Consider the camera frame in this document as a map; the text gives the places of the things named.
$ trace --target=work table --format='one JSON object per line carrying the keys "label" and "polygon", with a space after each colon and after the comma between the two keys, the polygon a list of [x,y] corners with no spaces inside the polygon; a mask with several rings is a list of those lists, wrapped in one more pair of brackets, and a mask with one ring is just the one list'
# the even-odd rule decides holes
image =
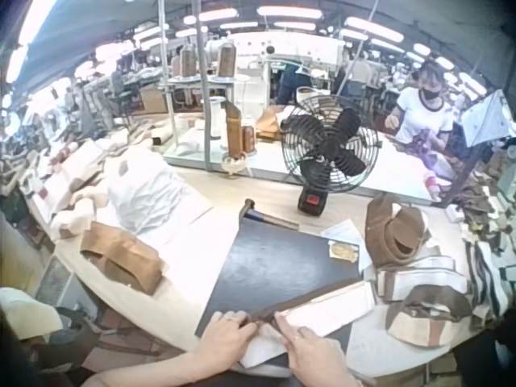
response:
{"label": "work table", "polygon": [[[238,231],[238,213],[245,198],[256,202],[266,214],[299,223],[301,231],[319,235],[343,220],[351,219],[364,235],[367,205],[371,198],[349,193],[331,194],[320,218],[298,211],[302,187],[246,177],[228,178],[218,173],[177,169],[180,175],[214,208],[183,230],[167,246],[172,259],[153,296],[137,292],[108,280],[79,252],[81,237],[59,240],[55,255],[94,293],[135,325],[165,342],[186,351],[195,348],[194,335],[214,284]],[[36,220],[41,222],[32,200],[27,200]],[[429,228],[444,255],[457,261],[460,273],[467,274],[461,230],[448,221],[441,209],[420,207],[429,219]],[[449,351],[449,347],[426,350],[412,347],[387,335],[387,306],[377,306],[354,322],[347,349],[348,363],[356,371],[371,377],[388,375],[425,364]],[[456,343],[472,336],[466,318]]]}

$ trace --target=ceiling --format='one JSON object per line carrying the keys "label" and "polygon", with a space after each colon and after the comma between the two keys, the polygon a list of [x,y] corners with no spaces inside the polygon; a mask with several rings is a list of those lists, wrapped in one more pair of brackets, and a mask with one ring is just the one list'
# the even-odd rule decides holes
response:
{"label": "ceiling", "polygon": [[[324,11],[324,25],[339,25],[350,15],[366,19],[373,0],[301,0],[296,6]],[[165,0],[169,33],[184,29],[182,17],[191,14],[189,0]],[[233,6],[240,19],[257,20],[259,5],[291,5],[285,0],[228,0],[202,2],[203,10]],[[516,18],[494,0],[380,0],[374,21],[405,35],[400,44],[410,49],[422,43],[469,72],[478,69],[495,87],[506,82],[516,46]],[[29,47],[27,60],[15,83],[17,94],[45,86],[73,71],[97,46],[116,40],[139,23],[157,20],[157,0],[57,0],[40,33]],[[514,36],[504,32],[512,28]],[[516,107],[516,81],[510,90]]]}

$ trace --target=brown thread spool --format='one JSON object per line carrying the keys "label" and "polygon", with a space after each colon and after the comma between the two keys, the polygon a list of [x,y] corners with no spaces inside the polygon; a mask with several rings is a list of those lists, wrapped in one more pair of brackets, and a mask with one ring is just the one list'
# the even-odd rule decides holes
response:
{"label": "brown thread spool", "polygon": [[218,51],[217,77],[233,78],[235,76],[236,46],[231,42],[224,43]]}
{"label": "brown thread spool", "polygon": [[192,44],[187,44],[183,47],[180,53],[180,60],[182,77],[193,77],[197,74],[197,58]]}

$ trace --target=sleeve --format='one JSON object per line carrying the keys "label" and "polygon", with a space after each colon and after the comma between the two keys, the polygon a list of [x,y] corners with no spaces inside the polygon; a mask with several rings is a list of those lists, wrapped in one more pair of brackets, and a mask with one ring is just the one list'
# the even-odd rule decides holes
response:
{"label": "sleeve", "polygon": [[453,113],[452,111],[446,111],[444,113],[443,125],[439,128],[439,131],[452,131],[453,129]]}
{"label": "sleeve", "polygon": [[397,98],[397,101],[396,101],[396,106],[399,110],[402,110],[404,112],[408,110],[410,101],[412,100],[411,94],[412,94],[411,87],[407,87],[400,93],[400,96]]}

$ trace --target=electric fan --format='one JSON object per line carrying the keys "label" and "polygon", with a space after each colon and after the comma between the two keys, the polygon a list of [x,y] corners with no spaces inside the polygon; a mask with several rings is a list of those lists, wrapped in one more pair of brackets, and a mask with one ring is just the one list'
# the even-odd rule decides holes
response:
{"label": "electric fan", "polygon": [[304,185],[298,209],[319,216],[328,193],[354,189],[371,173],[381,141],[354,102],[315,96],[281,123],[281,148],[289,172]]}

